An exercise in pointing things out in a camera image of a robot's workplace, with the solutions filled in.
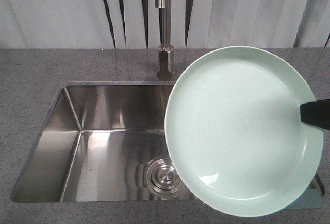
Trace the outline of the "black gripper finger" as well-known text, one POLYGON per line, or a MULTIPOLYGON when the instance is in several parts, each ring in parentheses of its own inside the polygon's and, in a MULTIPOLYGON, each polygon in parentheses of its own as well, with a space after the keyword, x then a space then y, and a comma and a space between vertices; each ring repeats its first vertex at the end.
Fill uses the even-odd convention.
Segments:
POLYGON ((308 102, 300 105, 302 122, 329 130, 329 99, 308 102))

